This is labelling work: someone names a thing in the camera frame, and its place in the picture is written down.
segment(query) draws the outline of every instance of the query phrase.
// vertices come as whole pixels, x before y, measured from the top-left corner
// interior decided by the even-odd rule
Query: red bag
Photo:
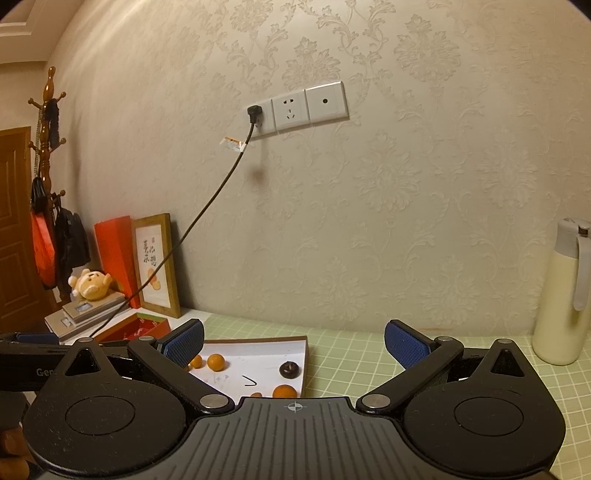
[[[56,286],[56,251],[43,214],[31,212],[31,230],[37,272],[43,286],[50,290]]]

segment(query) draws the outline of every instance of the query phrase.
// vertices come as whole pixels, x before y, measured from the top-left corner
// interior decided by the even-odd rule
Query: white tray
[[[207,365],[207,357],[213,353],[223,355],[226,368],[214,372]],[[241,397],[260,392],[263,397],[272,397],[278,385],[291,385],[298,398],[302,396],[306,364],[308,360],[308,337],[262,338],[245,340],[206,340],[200,353],[201,368],[190,373],[231,397],[238,403]],[[300,374],[289,380],[279,373],[284,362],[295,362]]]

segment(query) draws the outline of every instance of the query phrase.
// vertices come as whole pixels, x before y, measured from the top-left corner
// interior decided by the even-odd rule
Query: gray bottle strap
[[[577,285],[574,289],[573,308],[581,312],[587,306],[589,287],[591,280],[591,238],[588,236],[577,237],[579,244],[579,271],[577,272]]]

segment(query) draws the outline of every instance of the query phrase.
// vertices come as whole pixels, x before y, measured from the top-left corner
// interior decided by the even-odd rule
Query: stuffed toy bear
[[[73,288],[72,295],[83,297],[86,300],[100,300],[109,290],[111,275],[101,272],[91,272],[88,268],[82,270],[80,278],[71,276],[68,278],[68,285]]]

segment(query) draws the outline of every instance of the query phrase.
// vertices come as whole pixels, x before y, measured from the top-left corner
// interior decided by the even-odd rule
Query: thermos bottle
[[[558,222],[556,246],[540,297],[532,347],[553,365],[568,365],[581,354],[591,320],[591,223]]]

